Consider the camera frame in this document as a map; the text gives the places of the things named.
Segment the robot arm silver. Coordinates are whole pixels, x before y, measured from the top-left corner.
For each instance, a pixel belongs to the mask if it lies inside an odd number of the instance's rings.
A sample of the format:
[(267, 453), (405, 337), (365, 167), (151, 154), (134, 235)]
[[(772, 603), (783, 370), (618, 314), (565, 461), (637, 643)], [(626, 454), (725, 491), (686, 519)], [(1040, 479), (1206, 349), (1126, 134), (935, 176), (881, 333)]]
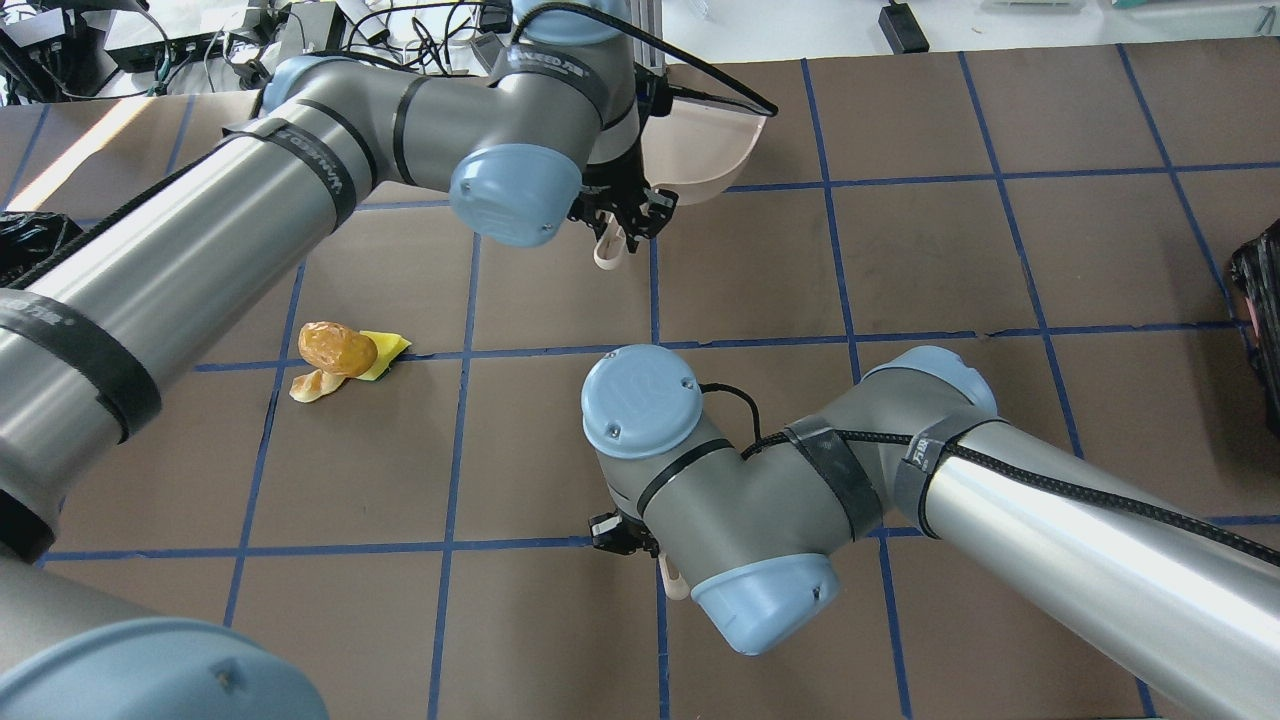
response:
[(828, 607), (833, 553), (899, 519), (1188, 711), (1277, 716), (1277, 551), (1010, 424), (956, 354), (911, 348), (746, 450), (705, 393), (655, 345), (594, 364), (582, 432), (614, 509), (591, 534), (672, 565), (739, 653)]
[(628, 1), (517, 1), (483, 85), (294, 56), (260, 113), (3, 291), (3, 716), (325, 719), (293, 664), (219, 624), (168, 618), (37, 568), (104, 451), (381, 183), (445, 192), (475, 233), (552, 240), (602, 208), (630, 234), (643, 178)]

